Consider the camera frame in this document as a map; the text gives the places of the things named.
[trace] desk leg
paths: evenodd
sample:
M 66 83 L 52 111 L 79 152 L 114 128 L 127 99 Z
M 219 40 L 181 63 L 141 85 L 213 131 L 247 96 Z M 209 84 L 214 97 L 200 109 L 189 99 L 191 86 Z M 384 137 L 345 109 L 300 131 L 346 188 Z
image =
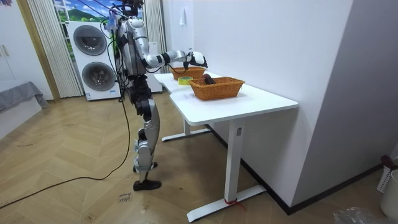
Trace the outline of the desk leg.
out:
M 226 178 L 225 178 L 225 192 L 224 198 L 227 202 L 243 201 L 247 198 L 253 197 L 257 194 L 265 192 L 265 188 L 257 185 L 250 189 L 236 193 L 238 190 L 239 167 L 241 162 L 241 151 L 243 143 L 244 120 L 235 119 L 229 123 L 229 138 L 228 138 L 228 155 L 226 163 Z M 189 222 L 193 222 L 201 217 L 217 212 L 230 205 L 225 203 L 224 199 L 202 206 L 191 212 L 188 212 L 187 217 Z
M 163 142 L 170 141 L 170 140 L 176 140 L 176 139 L 181 139 L 181 138 L 186 138 L 189 136 L 194 136 L 197 134 L 204 134 L 210 132 L 208 128 L 197 130 L 197 131 L 191 131 L 191 126 L 187 123 L 185 119 L 183 119 L 184 123 L 184 133 L 182 134 L 174 134 L 172 136 L 166 136 L 162 138 Z

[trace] white cabinet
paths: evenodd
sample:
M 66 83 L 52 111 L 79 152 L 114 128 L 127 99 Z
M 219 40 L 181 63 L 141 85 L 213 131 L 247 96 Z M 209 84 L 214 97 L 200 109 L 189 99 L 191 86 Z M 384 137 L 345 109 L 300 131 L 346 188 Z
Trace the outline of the white cabinet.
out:
M 1 49 L 0 45 L 0 81 L 1 80 L 14 80 L 10 66 L 7 63 L 7 54 Z
M 49 84 L 19 10 L 18 1 L 23 0 L 13 1 L 11 7 L 0 6 L 0 48 L 3 45 L 6 48 L 8 56 L 5 59 L 8 69 L 11 69 L 11 73 L 5 69 L 4 49 L 2 49 L 0 80 L 12 74 L 16 80 L 31 81 L 44 94 L 46 100 L 52 100 Z

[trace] white desk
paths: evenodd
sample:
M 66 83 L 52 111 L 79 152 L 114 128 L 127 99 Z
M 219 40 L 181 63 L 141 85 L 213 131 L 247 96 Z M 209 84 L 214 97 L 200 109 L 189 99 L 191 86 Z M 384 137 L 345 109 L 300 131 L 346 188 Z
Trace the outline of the white desk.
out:
M 211 77 L 220 77 L 207 72 Z M 235 98 L 222 100 L 202 101 L 193 94 L 191 86 L 181 86 L 173 79 L 171 73 L 155 75 L 156 79 L 170 92 L 170 99 L 184 118 L 184 133 L 162 138 L 168 141 L 184 138 L 192 134 L 209 131 L 199 130 L 198 133 L 190 132 L 191 126 L 198 126 L 220 121 L 229 121 L 228 155 L 226 165 L 226 180 L 224 198 L 227 202 L 238 202 L 255 196 L 266 190 L 261 185 L 237 193 L 239 166 L 241 160 L 242 142 L 244 134 L 244 118 L 274 111 L 287 110 L 298 107 L 297 102 L 284 97 L 260 90 L 244 84 Z M 189 222 L 205 215 L 214 213 L 228 207 L 224 199 L 192 210 L 187 214 Z

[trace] humanoid robot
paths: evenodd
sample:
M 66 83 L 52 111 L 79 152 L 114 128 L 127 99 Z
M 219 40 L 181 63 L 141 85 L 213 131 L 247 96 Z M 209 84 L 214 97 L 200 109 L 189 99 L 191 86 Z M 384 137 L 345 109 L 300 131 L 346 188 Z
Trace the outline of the humanoid robot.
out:
M 119 49 L 115 55 L 118 62 L 116 68 L 124 68 L 123 73 L 130 81 L 127 87 L 130 101 L 136 107 L 137 114 L 144 118 L 144 127 L 139 130 L 134 146 L 138 155 L 133 170 L 140 175 L 133 185 L 135 191 L 154 190 L 162 185 L 160 181 L 147 179 L 149 171 L 157 167 L 152 159 L 159 137 L 160 119 L 145 74 L 149 69 L 160 68 L 171 62 L 183 62 L 185 69 L 189 64 L 207 67 L 205 57 L 199 52 L 186 54 L 182 50 L 171 50 L 159 55 L 149 54 L 144 22 L 136 17 L 142 5 L 142 0 L 122 0 L 120 6 L 113 6 L 113 9 L 119 9 L 124 14 L 116 21 L 115 36 Z

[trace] woven basket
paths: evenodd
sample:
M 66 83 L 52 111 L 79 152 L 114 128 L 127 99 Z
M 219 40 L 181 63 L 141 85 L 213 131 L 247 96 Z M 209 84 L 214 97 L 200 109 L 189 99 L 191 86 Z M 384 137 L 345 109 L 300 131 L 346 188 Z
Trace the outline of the woven basket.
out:
M 170 68 L 174 79 L 178 80 L 180 77 L 192 77 L 193 79 L 202 78 L 206 69 L 201 67 L 189 67 L 187 71 L 185 71 L 185 68 L 174 68 L 174 70 Z
M 205 79 L 190 80 L 195 96 L 201 100 L 236 97 L 244 81 L 230 77 L 214 78 L 216 84 L 206 85 Z

